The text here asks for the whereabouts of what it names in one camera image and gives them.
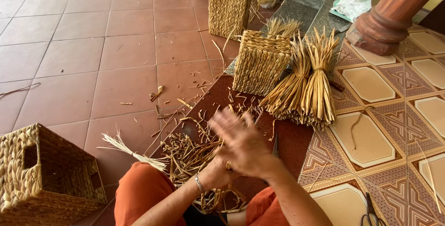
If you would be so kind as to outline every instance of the silver bracelet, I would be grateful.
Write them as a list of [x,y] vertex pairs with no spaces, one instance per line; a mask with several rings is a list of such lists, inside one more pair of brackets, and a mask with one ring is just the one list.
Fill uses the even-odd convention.
[[199,182],[198,178],[197,178],[197,173],[195,174],[195,181],[197,186],[199,187],[199,189],[201,190],[201,193],[204,193],[204,189],[203,186],[201,185],[201,183]]

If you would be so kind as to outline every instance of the hand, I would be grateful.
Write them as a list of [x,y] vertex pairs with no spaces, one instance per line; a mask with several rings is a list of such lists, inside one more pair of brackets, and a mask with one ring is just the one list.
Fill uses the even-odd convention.
[[233,180],[240,176],[233,170],[226,169],[226,162],[220,156],[215,158],[197,175],[199,182],[204,190],[223,187],[232,183]]
[[209,124],[221,138],[226,147],[218,148],[215,153],[224,161],[230,161],[232,168],[243,175],[267,179],[273,174],[281,161],[274,157],[263,143],[254,126],[252,116],[244,113],[248,127],[225,108],[216,112]]

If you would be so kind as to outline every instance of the green tray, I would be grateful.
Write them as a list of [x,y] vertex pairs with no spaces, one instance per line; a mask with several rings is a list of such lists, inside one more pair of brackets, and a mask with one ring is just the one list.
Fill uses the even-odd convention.
[[[332,7],[336,7],[339,1],[340,0],[335,0],[333,5],[332,5]],[[342,19],[345,19],[345,20],[347,20],[347,21],[349,21],[351,23],[353,22],[350,18],[348,18],[347,16],[345,16],[343,14],[338,13],[337,11],[329,10],[329,12],[334,14],[334,15],[336,15],[336,16],[338,16],[338,17],[340,17],[340,18],[342,18]]]

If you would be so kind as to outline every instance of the wooden pillar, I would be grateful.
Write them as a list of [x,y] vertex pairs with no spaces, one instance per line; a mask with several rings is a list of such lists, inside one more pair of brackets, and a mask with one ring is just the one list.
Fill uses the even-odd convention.
[[381,0],[362,14],[348,31],[347,39],[378,55],[391,55],[408,36],[413,16],[429,0]]

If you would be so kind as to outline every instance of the woven basket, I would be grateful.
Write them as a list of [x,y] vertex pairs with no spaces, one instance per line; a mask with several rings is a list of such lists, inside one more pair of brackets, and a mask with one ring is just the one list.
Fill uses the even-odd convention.
[[209,0],[209,33],[236,40],[248,24],[251,0]]
[[0,137],[0,225],[70,225],[107,203],[96,159],[40,124]]
[[287,36],[261,36],[260,31],[245,30],[235,64],[233,90],[266,96],[276,85],[291,58]]

